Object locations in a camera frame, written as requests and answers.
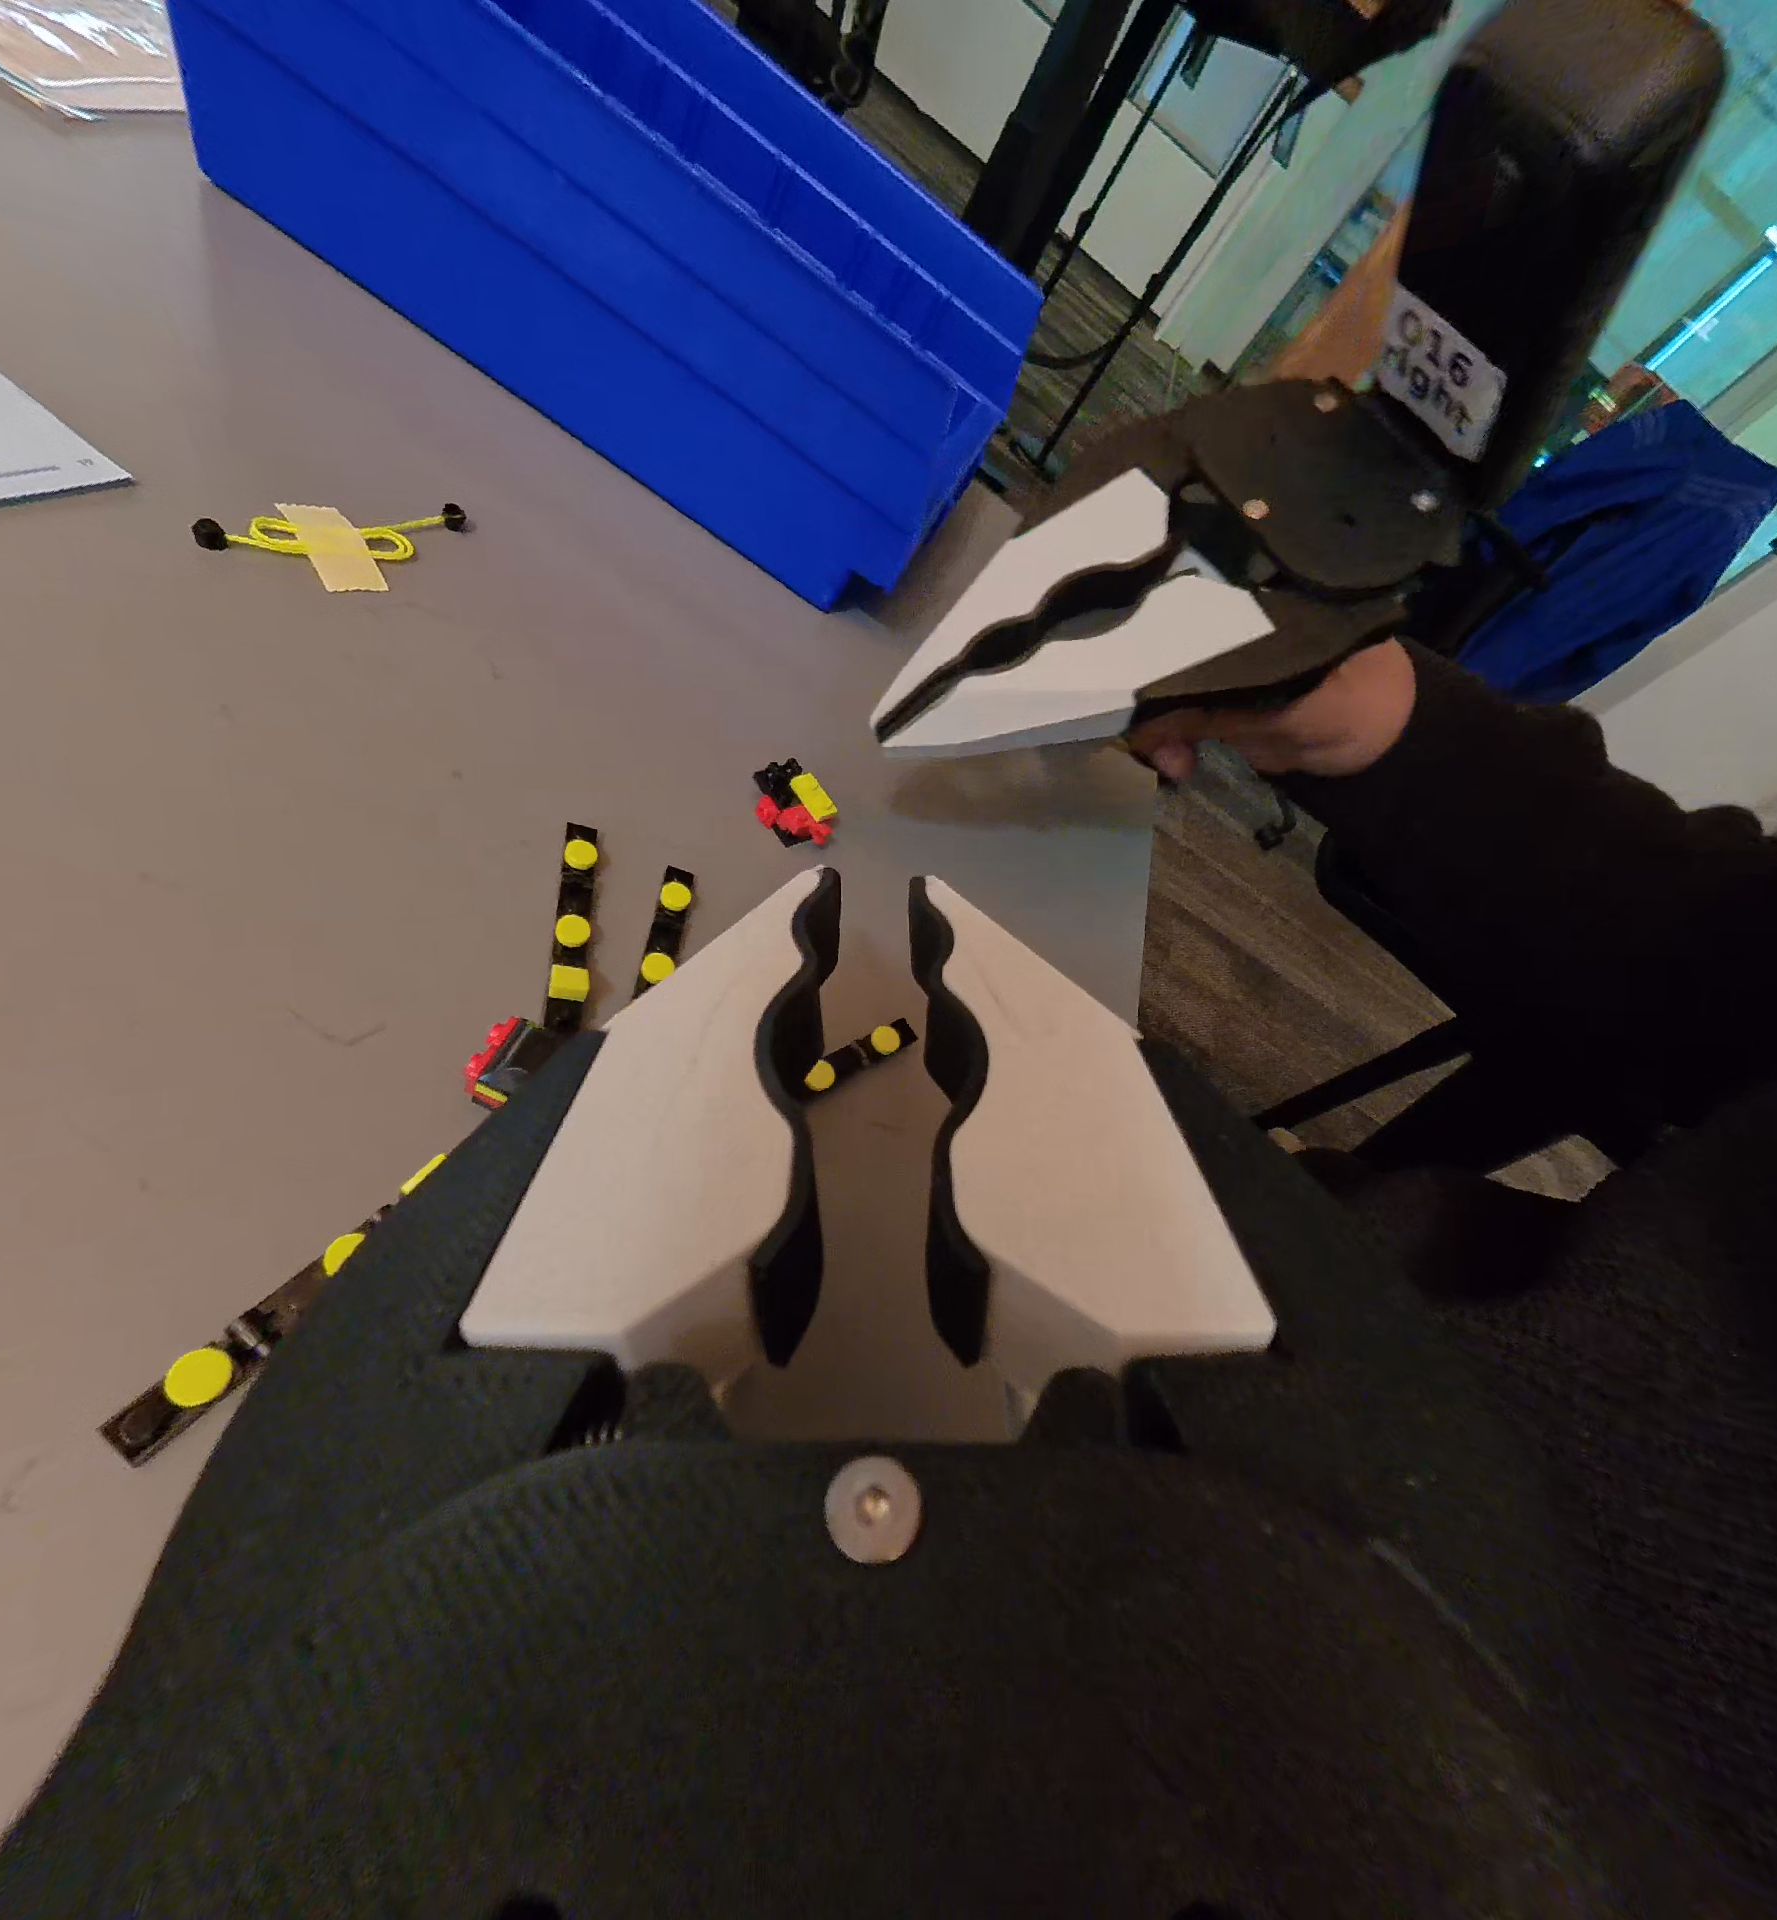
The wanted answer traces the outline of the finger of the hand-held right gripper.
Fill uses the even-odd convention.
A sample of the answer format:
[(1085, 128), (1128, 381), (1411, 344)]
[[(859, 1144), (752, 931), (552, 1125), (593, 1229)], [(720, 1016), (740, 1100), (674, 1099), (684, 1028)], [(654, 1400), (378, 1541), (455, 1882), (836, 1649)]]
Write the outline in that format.
[(1131, 613), (1173, 559), (1170, 494), (1130, 470), (1005, 541), (900, 665), (875, 740), (1043, 740), (1100, 714), (1069, 623)]
[(1005, 665), (962, 665), (884, 723), (889, 755), (985, 755), (1124, 733), (1140, 697), (1273, 634), (1258, 598), (1174, 573), (1092, 633), (1053, 634)]

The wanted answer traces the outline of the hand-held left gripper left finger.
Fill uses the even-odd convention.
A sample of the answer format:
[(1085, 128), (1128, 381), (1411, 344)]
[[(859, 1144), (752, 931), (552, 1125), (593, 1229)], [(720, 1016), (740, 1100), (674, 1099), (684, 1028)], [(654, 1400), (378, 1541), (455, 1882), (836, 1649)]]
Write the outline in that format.
[(842, 882), (815, 866), (606, 1028), (460, 1316), (471, 1348), (785, 1367), (822, 1235), (806, 1076)]

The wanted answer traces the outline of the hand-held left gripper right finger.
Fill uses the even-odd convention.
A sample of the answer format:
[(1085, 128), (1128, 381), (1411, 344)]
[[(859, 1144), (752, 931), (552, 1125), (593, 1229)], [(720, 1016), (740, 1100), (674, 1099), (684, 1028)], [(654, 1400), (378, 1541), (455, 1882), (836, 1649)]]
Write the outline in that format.
[(1050, 1379), (1262, 1353), (1236, 1236), (1137, 1031), (938, 875), (908, 883), (933, 1138), (922, 1263), (933, 1328), (1025, 1422)]

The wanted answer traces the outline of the black yellow lego model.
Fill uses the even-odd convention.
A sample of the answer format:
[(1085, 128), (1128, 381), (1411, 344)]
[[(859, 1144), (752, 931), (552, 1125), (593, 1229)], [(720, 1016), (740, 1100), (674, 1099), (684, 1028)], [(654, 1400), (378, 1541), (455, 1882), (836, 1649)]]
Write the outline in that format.
[[(564, 826), (542, 1016), (535, 1021), (518, 1016), (502, 1019), (467, 1063), (468, 1099), (489, 1114), (502, 1111), (515, 1091), (551, 1064), (583, 1028), (599, 863), (598, 831), (583, 825)], [(693, 875), (688, 869), (664, 867), (654, 892), (641, 965), (633, 981), (634, 993), (647, 993), (676, 972), (691, 906)], [(916, 1030), (900, 1017), (874, 1025), (850, 1043), (827, 1048), (822, 1058), (804, 1072), (803, 1092), (810, 1099), (821, 1096), (911, 1051), (916, 1037)], [(392, 1204), (377, 1208), (354, 1229), (336, 1236), (315, 1261), (238, 1311), (213, 1341), (176, 1356), (161, 1379), (99, 1425), (108, 1448), (126, 1466), (141, 1467), (214, 1406), (256, 1379), (322, 1288), (347, 1264), (392, 1208)]]

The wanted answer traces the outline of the small red black lego assembly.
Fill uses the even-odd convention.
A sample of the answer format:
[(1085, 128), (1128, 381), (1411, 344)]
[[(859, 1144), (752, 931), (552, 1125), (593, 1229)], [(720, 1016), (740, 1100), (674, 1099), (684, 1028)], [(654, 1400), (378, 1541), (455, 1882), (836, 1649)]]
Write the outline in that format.
[(754, 819), (764, 828), (769, 828), (785, 847), (827, 847), (836, 821), (836, 804), (797, 757), (769, 761), (752, 773), (752, 781)]

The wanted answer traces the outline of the person's right forearm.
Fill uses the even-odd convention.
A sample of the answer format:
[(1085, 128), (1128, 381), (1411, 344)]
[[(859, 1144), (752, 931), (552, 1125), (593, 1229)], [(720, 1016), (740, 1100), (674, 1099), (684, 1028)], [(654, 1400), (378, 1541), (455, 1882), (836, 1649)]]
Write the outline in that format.
[(1588, 714), (1408, 650), (1400, 740), (1352, 777), (1281, 780), (1554, 1133), (1626, 1162), (1777, 1089), (1777, 835), (1614, 765)]

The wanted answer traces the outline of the person's right hand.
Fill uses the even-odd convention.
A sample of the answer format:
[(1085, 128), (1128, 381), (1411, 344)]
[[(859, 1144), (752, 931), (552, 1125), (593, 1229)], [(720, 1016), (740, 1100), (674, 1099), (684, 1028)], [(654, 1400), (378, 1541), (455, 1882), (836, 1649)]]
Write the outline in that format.
[(1160, 777), (1192, 777), (1204, 744), (1227, 747), (1262, 776), (1352, 777), (1404, 735), (1418, 676), (1401, 639), (1332, 665), (1305, 694), (1262, 705), (1183, 705), (1141, 721), (1124, 749)]

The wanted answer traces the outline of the blue cloth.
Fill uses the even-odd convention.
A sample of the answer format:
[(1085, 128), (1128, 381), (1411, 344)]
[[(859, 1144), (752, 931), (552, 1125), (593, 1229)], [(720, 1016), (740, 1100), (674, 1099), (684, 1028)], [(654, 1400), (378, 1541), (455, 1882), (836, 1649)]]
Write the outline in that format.
[(1505, 503), (1545, 585), (1475, 624), (1455, 660), (1516, 701), (1573, 699), (1696, 612), (1774, 509), (1777, 465), (1693, 402), (1612, 420)]

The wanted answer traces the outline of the black stand pole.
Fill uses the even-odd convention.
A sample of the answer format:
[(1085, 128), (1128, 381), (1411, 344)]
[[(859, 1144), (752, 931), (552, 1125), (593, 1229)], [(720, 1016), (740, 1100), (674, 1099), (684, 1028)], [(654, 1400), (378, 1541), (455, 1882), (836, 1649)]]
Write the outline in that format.
[(1031, 277), (1116, 113), (1170, 26), (1173, 2), (1065, 2), (962, 220)]

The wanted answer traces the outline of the person's black sweater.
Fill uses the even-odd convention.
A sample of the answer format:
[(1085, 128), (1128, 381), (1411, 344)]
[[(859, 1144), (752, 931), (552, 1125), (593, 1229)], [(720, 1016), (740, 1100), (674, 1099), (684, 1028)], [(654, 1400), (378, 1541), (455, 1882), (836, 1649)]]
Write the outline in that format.
[(1573, 1204), (1303, 1166), (1542, 1453), (1644, 1734), (1777, 1915), (1777, 1085)]

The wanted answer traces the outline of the blue plastic storage bin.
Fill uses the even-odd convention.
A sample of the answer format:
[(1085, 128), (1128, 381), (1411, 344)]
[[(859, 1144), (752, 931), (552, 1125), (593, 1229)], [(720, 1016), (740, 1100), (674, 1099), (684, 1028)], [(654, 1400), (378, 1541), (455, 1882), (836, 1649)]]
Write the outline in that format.
[(165, 12), (206, 180), (821, 609), (1009, 410), (1033, 281), (707, 4)]

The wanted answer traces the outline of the beige tape piece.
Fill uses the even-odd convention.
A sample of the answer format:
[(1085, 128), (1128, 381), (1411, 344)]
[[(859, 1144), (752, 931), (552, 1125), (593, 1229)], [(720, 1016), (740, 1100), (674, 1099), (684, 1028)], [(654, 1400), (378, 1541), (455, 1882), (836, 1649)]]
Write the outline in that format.
[(387, 592), (382, 566), (394, 563), (392, 534), (374, 537), (340, 509), (315, 503), (276, 503), (285, 542), (304, 559), (329, 594)]

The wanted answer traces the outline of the clear plastic bag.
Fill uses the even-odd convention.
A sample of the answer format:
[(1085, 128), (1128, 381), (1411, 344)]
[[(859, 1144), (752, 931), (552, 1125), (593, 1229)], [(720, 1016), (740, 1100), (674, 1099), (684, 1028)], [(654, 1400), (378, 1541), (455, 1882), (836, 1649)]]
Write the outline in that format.
[(183, 114), (159, 2), (0, 2), (0, 84), (69, 120)]

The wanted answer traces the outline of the wooden post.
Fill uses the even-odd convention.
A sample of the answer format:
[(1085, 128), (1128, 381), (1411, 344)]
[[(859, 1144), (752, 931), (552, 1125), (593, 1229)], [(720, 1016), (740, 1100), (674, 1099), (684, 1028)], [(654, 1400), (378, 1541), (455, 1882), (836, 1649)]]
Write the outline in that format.
[(1394, 295), (1411, 212), (1413, 197), (1404, 197), (1299, 333), (1258, 368), (1236, 377), (1236, 383), (1335, 383), (1359, 393), (1381, 351), (1386, 308)]

